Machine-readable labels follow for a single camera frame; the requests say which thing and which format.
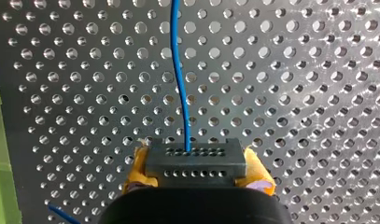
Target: cable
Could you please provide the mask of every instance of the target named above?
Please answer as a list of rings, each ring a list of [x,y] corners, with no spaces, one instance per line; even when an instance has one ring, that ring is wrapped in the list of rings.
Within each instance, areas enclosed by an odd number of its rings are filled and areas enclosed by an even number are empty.
[[[62,211],[61,209],[59,209],[57,207],[52,206],[51,204],[48,204],[48,209],[50,211],[58,214],[61,218],[63,218],[64,220],[68,221],[70,224],[81,224],[80,222],[78,222],[77,220],[75,220],[73,217],[70,217],[64,211]]]
[[[190,151],[190,112],[187,105],[186,86],[184,85],[183,74],[180,67],[180,54],[177,45],[178,11],[180,10],[180,0],[172,0],[172,11],[170,14],[170,48],[172,49],[173,67],[175,68],[178,93],[180,95],[181,107],[184,120],[184,145],[186,151]]]

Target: metal surface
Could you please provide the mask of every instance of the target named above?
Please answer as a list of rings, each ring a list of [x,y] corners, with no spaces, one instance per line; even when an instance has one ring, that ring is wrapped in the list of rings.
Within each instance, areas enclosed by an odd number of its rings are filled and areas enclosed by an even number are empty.
[[[186,152],[183,143],[164,144],[154,139],[147,154],[146,176],[156,177],[159,187],[234,187],[246,176],[246,161],[239,140],[197,143]]]
[[[169,10],[0,0],[23,223],[95,223],[137,138],[182,141]],[[196,141],[253,145],[295,223],[380,223],[380,0],[186,0],[179,25]]]

